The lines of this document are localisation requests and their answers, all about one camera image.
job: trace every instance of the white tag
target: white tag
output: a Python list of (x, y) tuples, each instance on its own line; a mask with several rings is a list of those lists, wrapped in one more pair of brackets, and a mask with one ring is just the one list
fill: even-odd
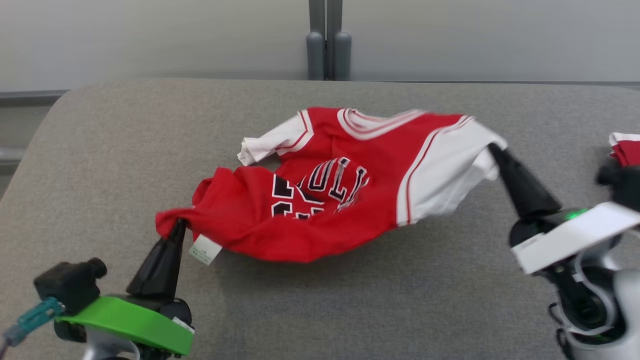
[(173, 318), (173, 322), (175, 322), (176, 324), (182, 326), (183, 328), (187, 329), (189, 332), (191, 332), (191, 334), (195, 334), (196, 330), (192, 327), (190, 327), (189, 325), (187, 325), (186, 322), (183, 322), (182, 320), (178, 319), (177, 317)]
[(220, 250), (222, 250), (222, 246), (201, 234), (189, 249), (189, 253), (206, 265), (210, 265)]

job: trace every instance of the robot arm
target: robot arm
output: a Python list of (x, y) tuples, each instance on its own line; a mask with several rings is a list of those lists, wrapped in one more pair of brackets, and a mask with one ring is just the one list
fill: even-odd
[(106, 275), (100, 259), (60, 263), (34, 280), (43, 302), (3, 334), (4, 346), (20, 345), (26, 336), (55, 320), (56, 335), (86, 343), (83, 360), (166, 360), (189, 354), (193, 341), (191, 311), (175, 297), (186, 222), (179, 220), (169, 237), (152, 248), (126, 295), (100, 295), (96, 280)]
[(640, 360), (640, 270), (619, 270), (609, 250), (640, 224), (640, 169), (601, 171), (613, 202), (563, 209), (509, 152), (491, 145), (520, 219), (509, 245), (529, 275), (553, 285), (549, 311), (569, 360)]

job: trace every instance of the red jersey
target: red jersey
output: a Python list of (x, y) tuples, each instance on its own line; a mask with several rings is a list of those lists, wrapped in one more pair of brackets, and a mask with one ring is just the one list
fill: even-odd
[(609, 135), (611, 156), (618, 160), (620, 166), (640, 165), (640, 135), (613, 133)]
[(271, 261), (309, 262), (349, 251), (397, 226), (451, 213), (498, 169), (486, 150), (500, 136), (466, 115), (410, 110), (390, 118), (309, 108), (260, 138), (245, 138), (250, 165), (219, 168), (193, 207), (158, 213), (167, 236), (177, 218), (229, 250)]

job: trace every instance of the gray fabric surface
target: gray fabric surface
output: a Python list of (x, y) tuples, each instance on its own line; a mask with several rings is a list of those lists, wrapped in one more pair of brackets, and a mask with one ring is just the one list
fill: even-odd
[[(155, 212), (188, 204), (217, 166), (238, 166), (243, 136), (309, 106), (475, 115), (573, 206), (607, 199), (593, 177), (608, 134), (640, 132), (640, 92), (606, 87), (151, 79), (71, 91), (0, 202), (0, 327), (36, 302), (32, 278), (59, 261), (98, 256), (103, 292), (123, 293), (157, 240)], [(551, 289), (521, 274), (506, 245), (514, 219), (502, 185), (485, 182), (453, 216), (309, 265), (222, 252), (206, 267), (185, 253), (190, 358), (560, 359)], [(640, 244), (616, 253), (637, 266)], [(12, 350), (75, 359), (82, 346), (48, 326)]]

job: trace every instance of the jersey tag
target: jersey tag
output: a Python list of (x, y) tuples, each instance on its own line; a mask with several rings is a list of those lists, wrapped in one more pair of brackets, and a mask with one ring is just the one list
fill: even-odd
[(210, 265), (211, 261), (216, 258), (220, 250), (222, 250), (222, 246), (214, 243), (213, 240), (201, 234), (189, 249), (189, 253), (205, 265)]

